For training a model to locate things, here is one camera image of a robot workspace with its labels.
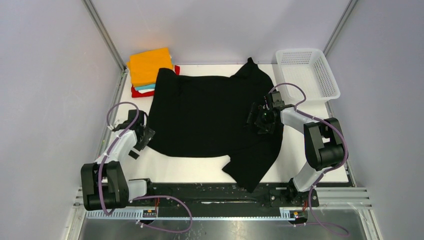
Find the black t shirt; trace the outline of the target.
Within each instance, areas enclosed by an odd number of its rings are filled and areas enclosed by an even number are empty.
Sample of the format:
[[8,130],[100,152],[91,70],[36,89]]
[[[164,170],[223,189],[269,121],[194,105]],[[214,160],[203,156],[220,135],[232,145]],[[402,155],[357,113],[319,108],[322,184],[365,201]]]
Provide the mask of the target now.
[[148,113],[148,126],[155,132],[148,145],[169,157],[228,156],[223,172],[252,193],[282,147],[279,117],[272,133],[248,123],[252,106],[263,106],[273,86],[252,58],[229,77],[178,75],[161,68]]

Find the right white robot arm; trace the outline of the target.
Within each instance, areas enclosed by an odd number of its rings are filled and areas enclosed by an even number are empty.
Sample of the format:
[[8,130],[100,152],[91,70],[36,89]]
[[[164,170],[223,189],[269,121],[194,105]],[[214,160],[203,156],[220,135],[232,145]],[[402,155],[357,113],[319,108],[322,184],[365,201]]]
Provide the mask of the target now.
[[321,119],[307,114],[296,105],[286,104],[279,91],[268,93],[264,104],[254,102],[246,123],[258,134],[273,134],[279,123],[303,134],[306,163],[289,181],[286,193],[287,201],[293,206],[301,205],[307,199],[306,192],[327,172],[343,165],[349,155],[337,118]]

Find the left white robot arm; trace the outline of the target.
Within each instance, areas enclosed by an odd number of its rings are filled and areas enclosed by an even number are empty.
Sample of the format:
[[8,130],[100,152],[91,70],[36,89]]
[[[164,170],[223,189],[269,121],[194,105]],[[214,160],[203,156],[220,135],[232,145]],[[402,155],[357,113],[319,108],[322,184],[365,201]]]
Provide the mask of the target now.
[[148,206],[155,200],[155,192],[149,188],[146,178],[128,180],[121,161],[137,159],[136,151],[143,150],[152,140],[155,131],[137,123],[126,129],[127,124],[118,124],[112,129],[114,140],[109,143],[93,163],[81,167],[83,204],[87,211],[102,210],[110,215],[114,209],[125,208],[133,199]]

